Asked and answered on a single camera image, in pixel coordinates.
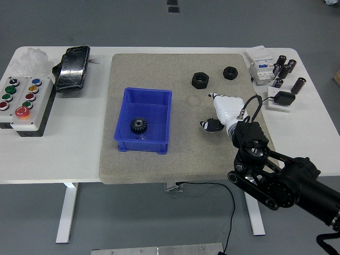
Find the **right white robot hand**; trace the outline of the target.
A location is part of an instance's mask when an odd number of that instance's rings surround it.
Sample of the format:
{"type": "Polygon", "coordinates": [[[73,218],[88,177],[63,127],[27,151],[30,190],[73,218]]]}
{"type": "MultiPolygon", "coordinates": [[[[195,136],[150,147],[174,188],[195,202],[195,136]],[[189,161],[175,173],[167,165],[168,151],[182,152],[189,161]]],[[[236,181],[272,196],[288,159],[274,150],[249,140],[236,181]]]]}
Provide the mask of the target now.
{"type": "Polygon", "coordinates": [[[209,118],[205,122],[201,121],[200,125],[208,132],[221,131],[226,127],[227,134],[232,136],[237,123],[248,116],[243,99],[216,92],[210,93],[209,97],[213,99],[217,119],[209,118]]]}

